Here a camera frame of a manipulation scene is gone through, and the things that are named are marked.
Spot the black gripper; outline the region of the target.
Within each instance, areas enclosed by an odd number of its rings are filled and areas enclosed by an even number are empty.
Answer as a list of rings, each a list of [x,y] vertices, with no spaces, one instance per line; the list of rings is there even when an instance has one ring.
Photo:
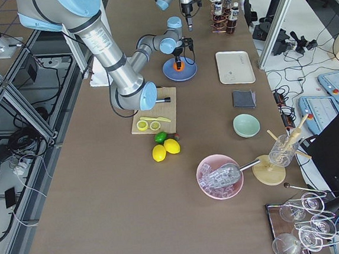
[[[193,39],[184,37],[178,41],[177,45],[178,46],[174,49],[172,55],[175,57],[175,69],[182,70],[182,61],[180,55],[185,52],[186,48],[188,48],[193,54],[195,53]]]
[[[193,11],[194,4],[197,4],[198,7],[201,7],[202,1],[201,0],[180,0],[180,10],[183,16],[186,18],[189,31],[193,30],[192,11]]]

